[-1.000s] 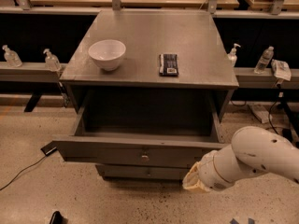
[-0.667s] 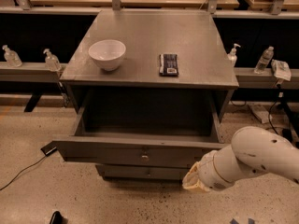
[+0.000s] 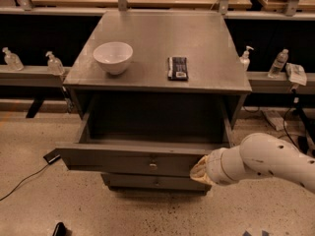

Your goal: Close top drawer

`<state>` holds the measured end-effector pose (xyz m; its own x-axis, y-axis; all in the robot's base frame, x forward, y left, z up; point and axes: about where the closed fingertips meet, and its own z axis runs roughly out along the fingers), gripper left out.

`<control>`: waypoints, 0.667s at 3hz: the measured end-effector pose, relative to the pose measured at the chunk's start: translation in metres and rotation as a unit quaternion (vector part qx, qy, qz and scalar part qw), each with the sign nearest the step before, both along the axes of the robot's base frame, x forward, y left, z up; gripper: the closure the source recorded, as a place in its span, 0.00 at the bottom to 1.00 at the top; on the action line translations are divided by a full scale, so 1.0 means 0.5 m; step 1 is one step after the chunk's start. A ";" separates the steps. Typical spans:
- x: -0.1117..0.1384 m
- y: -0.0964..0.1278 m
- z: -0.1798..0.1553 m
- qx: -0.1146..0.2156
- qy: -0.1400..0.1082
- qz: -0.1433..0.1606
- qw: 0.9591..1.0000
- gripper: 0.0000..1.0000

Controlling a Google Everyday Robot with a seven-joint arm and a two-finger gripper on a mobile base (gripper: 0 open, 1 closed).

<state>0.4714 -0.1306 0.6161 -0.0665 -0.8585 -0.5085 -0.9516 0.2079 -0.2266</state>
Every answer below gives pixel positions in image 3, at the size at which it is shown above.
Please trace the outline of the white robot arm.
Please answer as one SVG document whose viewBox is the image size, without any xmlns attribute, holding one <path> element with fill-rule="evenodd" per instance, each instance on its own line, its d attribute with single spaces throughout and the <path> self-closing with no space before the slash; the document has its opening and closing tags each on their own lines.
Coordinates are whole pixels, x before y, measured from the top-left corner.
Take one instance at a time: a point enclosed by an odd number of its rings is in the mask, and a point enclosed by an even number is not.
<svg viewBox="0 0 315 236">
<path fill-rule="evenodd" d="M 277 177 L 315 193 L 315 161 L 296 146 L 268 134 L 254 133 L 239 146 L 215 149 L 191 169 L 190 178 L 206 185 Z"/>
</svg>

